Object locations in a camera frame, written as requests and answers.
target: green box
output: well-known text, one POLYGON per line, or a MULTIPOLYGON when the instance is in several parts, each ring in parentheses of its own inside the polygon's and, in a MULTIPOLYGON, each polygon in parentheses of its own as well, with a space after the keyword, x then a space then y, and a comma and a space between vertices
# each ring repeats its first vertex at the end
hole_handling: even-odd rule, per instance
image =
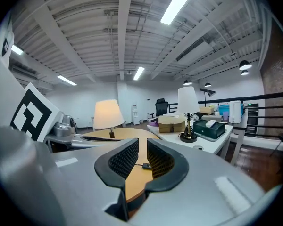
POLYGON ((217 139, 225 132, 225 124, 216 122, 211 128, 206 127, 208 121, 199 120, 193 123, 194 132, 206 137, 217 139))

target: black railing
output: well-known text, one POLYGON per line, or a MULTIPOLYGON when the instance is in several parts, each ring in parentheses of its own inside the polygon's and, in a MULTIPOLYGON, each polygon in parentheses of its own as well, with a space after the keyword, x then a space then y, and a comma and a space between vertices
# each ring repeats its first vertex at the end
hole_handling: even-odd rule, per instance
MULTIPOLYGON (((198 101, 198 104, 212 104, 212 103, 223 103, 223 102, 230 102, 234 100, 240 100, 241 103, 244 101, 251 101, 251 100, 262 100, 262 99, 274 99, 274 98, 283 98, 283 92, 280 93, 273 93, 273 94, 266 94, 266 95, 259 95, 259 96, 250 96, 250 97, 235 97, 235 98, 227 98, 227 99, 217 99, 217 100, 206 100, 206 101, 198 101)), ((177 111, 178 103, 171 103, 169 104, 169 112, 175 112, 177 111)), ((276 105, 276 106, 263 106, 263 107, 247 107, 248 109, 279 109, 283 108, 283 105, 276 105)), ((281 116, 255 116, 255 115, 249 115, 249 118, 269 118, 269 119, 283 119, 283 115, 281 116)), ((260 127, 260 128, 276 128, 276 129, 283 129, 283 126, 265 126, 265 125, 252 125, 247 124, 247 127, 260 127)), ((278 135, 263 135, 263 134, 257 134, 257 133, 250 133, 246 132, 245 135, 250 136, 261 136, 261 137, 273 137, 277 138, 278 135)))

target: white ceiling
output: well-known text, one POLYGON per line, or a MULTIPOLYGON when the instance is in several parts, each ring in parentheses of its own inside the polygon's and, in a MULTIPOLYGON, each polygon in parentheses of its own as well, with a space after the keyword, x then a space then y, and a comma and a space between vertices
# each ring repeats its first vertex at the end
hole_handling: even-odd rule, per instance
POLYGON ((87 78, 131 80, 126 73, 142 66, 143 79, 195 81, 237 67, 242 59, 259 60, 262 24, 255 0, 189 0, 165 25, 160 20, 170 2, 21 0, 12 20, 15 44, 25 54, 12 53, 10 63, 30 68, 35 84, 53 89, 62 83, 57 75, 78 84, 87 78), (213 50, 196 61, 177 62, 200 38, 213 50))

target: brown floor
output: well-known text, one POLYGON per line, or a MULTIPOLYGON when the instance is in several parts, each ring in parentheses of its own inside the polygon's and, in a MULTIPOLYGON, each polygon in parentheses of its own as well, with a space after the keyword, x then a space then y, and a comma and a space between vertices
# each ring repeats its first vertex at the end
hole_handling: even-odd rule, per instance
MULTIPOLYGON (((127 125, 130 128, 147 129, 147 122, 134 126, 127 125)), ((79 134, 91 132, 92 129, 79 129, 79 134)), ((235 150, 235 143, 230 143, 225 160, 230 162, 235 150)), ((277 172, 283 162, 283 152, 276 151, 272 157, 270 154, 273 150, 242 145, 235 167, 243 171, 255 181, 257 181, 265 191, 282 183, 283 173, 277 172)))

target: blue bin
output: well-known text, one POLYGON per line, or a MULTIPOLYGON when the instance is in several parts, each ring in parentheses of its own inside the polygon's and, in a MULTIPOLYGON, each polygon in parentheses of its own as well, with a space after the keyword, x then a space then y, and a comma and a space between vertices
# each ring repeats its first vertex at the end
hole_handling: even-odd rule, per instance
MULTIPOLYGON (((230 105, 220 105, 218 107, 218 111, 220 115, 223 115, 223 112, 228 111, 228 115, 230 115, 230 105)), ((241 117, 243 116, 243 104, 241 104, 241 117)))

